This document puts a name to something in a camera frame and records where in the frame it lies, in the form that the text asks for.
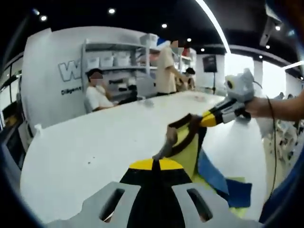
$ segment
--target slot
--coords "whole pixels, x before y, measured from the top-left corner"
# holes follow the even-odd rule
[[[103,222],[110,222],[111,221],[111,217],[112,217],[112,215],[115,211],[115,208],[116,208],[119,200],[123,196],[123,194],[124,194],[123,189],[116,189],[114,191],[114,193],[112,194],[110,199],[107,201],[107,203],[105,205],[105,208],[103,209],[103,212],[99,216],[99,218]]]
[[[197,192],[197,190],[189,189],[189,190],[187,190],[187,192],[188,192],[189,196],[191,197],[191,199],[196,207],[196,210],[199,213],[200,220],[202,222],[207,222],[210,219],[212,219],[213,216],[212,216],[210,209],[208,208],[205,201],[201,197],[199,197],[199,193]]]

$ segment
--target yellow cloth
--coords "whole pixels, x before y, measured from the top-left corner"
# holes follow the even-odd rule
[[[178,140],[174,146],[180,144],[188,135],[189,129],[188,124],[177,129]],[[198,174],[196,166],[196,159],[198,153],[198,139],[199,136],[196,134],[191,141],[191,143],[180,153],[170,157],[170,159],[179,163],[191,178],[193,183],[201,184],[216,193],[216,191],[207,183],[205,180]],[[245,178],[236,177],[236,178],[228,178],[239,182],[245,182]],[[242,218],[246,212],[247,208],[230,208],[230,211],[234,213],[236,216]]]

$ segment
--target black cable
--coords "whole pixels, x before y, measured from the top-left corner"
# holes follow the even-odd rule
[[[256,83],[259,87],[261,87],[261,89],[263,89],[263,87],[261,86],[261,84],[259,84],[258,82],[254,81],[254,83]],[[275,190],[275,184],[276,184],[276,164],[277,164],[277,160],[276,160],[276,120],[275,120],[275,113],[274,113],[274,110],[272,108],[272,105],[271,105],[271,102],[270,102],[270,99],[268,96],[266,96],[267,98],[267,101],[268,101],[268,104],[269,104],[269,108],[270,108],[270,112],[271,112],[271,117],[272,117],[272,120],[273,120],[273,128],[274,128],[274,140],[275,140],[275,144],[274,144],[274,150],[275,150],[275,174],[274,174],[274,181],[273,181],[273,184],[272,184],[272,189],[271,189],[271,192],[270,192],[270,195],[269,195],[269,198],[272,196],[272,193],[273,191]]]

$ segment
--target hand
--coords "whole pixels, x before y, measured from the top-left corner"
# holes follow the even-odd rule
[[[188,78],[185,76],[185,75],[180,75],[180,79],[183,81],[183,82],[187,82],[188,81]]]
[[[252,101],[246,104],[246,112],[250,113],[252,117],[259,117],[265,106],[265,99],[255,97]]]
[[[102,86],[104,89],[106,89],[106,88],[107,88],[107,85],[106,85],[106,83],[105,83],[105,81],[104,81],[104,80],[102,80],[102,81],[101,81],[101,86]]]

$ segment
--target black ceiling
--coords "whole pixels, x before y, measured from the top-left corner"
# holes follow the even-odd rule
[[[274,31],[268,44],[269,50],[259,45],[267,15],[264,0],[205,0],[217,18],[229,44],[247,46],[273,53],[288,62],[296,62],[294,42],[286,38],[289,28]],[[17,25],[26,13],[35,7],[48,16],[47,22],[40,22],[31,14],[23,35],[14,46],[10,58],[24,50],[26,38],[42,29],[52,30],[79,26],[111,26],[149,32],[167,39],[191,38],[191,46],[199,50],[205,44],[221,44],[221,40],[195,0],[107,0],[96,1],[28,1],[8,3],[1,15],[5,24],[0,46],[3,53]],[[108,8],[116,13],[109,15]]]

